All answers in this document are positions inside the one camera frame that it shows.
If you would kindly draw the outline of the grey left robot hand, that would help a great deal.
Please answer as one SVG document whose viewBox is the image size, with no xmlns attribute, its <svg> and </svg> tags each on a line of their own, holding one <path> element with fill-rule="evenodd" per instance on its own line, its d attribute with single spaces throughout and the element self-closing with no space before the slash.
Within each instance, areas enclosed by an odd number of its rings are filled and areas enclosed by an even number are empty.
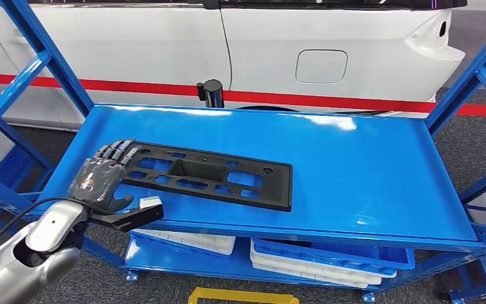
<svg viewBox="0 0 486 304">
<path fill-rule="evenodd" d="M 116 213 L 128 207 L 134 196 L 126 194 L 116 198 L 115 191 L 128 164 L 141 149 L 141 146 L 133 146 L 134 142 L 134 139 L 120 139 L 101 146 L 76 173 L 68 196 L 86 202 L 101 214 Z"/>
</svg>

